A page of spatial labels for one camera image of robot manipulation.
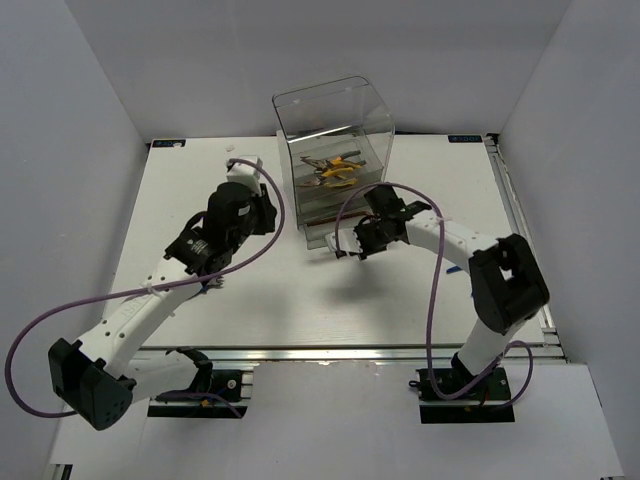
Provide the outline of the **yellow long-nose pliers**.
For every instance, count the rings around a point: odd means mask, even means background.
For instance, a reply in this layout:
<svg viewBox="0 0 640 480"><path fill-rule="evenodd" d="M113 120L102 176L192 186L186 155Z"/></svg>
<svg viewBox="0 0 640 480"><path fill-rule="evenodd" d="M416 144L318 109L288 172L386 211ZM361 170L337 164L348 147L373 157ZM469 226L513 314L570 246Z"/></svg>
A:
<svg viewBox="0 0 640 480"><path fill-rule="evenodd" d="M298 184L299 188L324 187L332 189L349 188L357 184L358 179L343 175L333 177L316 177Z"/></svg>

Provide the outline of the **orange black pliers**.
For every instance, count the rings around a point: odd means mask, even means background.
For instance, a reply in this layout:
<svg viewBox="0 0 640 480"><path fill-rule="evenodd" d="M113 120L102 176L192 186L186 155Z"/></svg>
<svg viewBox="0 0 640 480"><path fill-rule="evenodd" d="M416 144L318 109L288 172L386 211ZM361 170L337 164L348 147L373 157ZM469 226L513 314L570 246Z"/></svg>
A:
<svg viewBox="0 0 640 480"><path fill-rule="evenodd" d="M333 177L346 175L355 172L365 165L364 161L351 162L341 158L325 161L324 164L315 170L317 177Z"/></svg>

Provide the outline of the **yellow needle-nose pliers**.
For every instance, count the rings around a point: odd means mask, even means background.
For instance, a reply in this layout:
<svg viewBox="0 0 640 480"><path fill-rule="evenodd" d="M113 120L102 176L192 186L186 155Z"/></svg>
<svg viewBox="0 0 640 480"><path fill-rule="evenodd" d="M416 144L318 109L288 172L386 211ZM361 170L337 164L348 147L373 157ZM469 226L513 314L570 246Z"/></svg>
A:
<svg viewBox="0 0 640 480"><path fill-rule="evenodd" d="M361 154L360 150L352 150L342 153L338 156L327 157L322 159L314 159L310 156L301 156L300 161L306 165L313 167L315 170L325 172L340 168L355 168L359 164L352 161L352 158L358 157Z"/></svg>

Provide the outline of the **clear plastic drawer organizer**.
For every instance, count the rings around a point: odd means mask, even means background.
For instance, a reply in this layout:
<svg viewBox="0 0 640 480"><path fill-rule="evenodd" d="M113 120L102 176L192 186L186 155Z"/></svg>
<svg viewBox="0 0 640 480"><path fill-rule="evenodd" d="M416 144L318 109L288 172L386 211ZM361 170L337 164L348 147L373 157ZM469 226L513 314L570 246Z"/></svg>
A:
<svg viewBox="0 0 640 480"><path fill-rule="evenodd" d="M385 179L395 121L360 75L277 93L272 106L296 229L308 249L322 248L353 191Z"/></svg>

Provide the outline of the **brown hex key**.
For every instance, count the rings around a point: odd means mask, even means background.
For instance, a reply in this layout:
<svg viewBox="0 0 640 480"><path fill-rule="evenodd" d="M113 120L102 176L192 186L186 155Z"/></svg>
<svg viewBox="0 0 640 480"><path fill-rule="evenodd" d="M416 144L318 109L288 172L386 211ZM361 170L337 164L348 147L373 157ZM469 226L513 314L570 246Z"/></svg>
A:
<svg viewBox="0 0 640 480"><path fill-rule="evenodd" d="M371 216L371 213L365 210L360 210L360 211L354 211L354 212L348 212L348 213L344 213L343 215L341 215L339 218L337 216L334 217L328 217L328 218L324 218L324 219L319 219L319 220L314 220L311 221L307 224L305 224L305 226L307 227L316 227L316 226L321 226L321 225L328 225L328 224L335 224L336 221L344 221L347 219L352 219L352 218L363 218L363 217L369 217Z"/></svg>

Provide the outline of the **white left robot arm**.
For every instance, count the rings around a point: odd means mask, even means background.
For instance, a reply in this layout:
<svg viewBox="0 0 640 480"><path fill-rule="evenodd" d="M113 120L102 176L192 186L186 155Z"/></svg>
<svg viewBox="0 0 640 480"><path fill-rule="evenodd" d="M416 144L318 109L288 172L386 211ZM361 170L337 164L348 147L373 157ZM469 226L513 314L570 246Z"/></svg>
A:
<svg viewBox="0 0 640 480"><path fill-rule="evenodd" d="M149 276L140 294L74 342L48 351L53 390L95 430L105 430L134 403L157 396L199 399L212 394L211 361L191 347L176 347L143 364L142 344L184 302L230 265L252 235L276 230L276 209L265 184L225 182L210 195L203 218L191 218Z"/></svg>

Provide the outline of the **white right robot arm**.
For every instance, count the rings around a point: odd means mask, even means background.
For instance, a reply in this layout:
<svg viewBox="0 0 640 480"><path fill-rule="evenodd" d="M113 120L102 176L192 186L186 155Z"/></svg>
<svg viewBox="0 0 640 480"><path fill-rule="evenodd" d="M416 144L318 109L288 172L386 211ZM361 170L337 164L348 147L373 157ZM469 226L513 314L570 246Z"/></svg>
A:
<svg viewBox="0 0 640 480"><path fill-rule="evenodd" d="M337 232L336 240L342 251L361 259L385 251L394 242L436 255L427 313L427 346L432 343L442 263L448 261L468 274L477 320L452 359L451 384L459 396L475 398L486 389L487 375L507 352L515 334L548 304L548 286L523 236L482 234L447 220L433 200L415 189L409 191L419 199L405 202L396 193L399 187L380 183L368 189L364 199L373 218L349 233Z"/></svg>

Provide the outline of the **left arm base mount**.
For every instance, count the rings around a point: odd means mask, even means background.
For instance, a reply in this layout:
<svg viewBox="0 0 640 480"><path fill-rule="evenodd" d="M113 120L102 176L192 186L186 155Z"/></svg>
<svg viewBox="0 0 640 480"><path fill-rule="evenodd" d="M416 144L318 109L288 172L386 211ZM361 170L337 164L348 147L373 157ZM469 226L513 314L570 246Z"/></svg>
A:
<svg viewBox="0 0 640 480"><path fill-rule="evenodd" d="M197 368L191 384L185 389L163 392L150 401L151 418L242 419L248 407L242 393L247 386L245 372L218 369L202 352L190 347L169 350L179 353Z"/></svg>

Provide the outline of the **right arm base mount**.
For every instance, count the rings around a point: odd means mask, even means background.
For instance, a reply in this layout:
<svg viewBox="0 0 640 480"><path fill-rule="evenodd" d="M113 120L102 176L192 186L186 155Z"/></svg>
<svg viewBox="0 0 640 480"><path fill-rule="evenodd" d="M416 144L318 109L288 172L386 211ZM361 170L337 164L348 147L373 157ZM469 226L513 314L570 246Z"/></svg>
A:
<svg viewBox="0 0 640 480"><path fill-rule="evenodd" d="M443 394L463 389L471 380L459 366L417 369L408 388L418 397L423 425L507 424L515 422L512 392L503 367L495 367L487 377L456 399L445 400L436 394L430 382L432 372Z"/></svg>

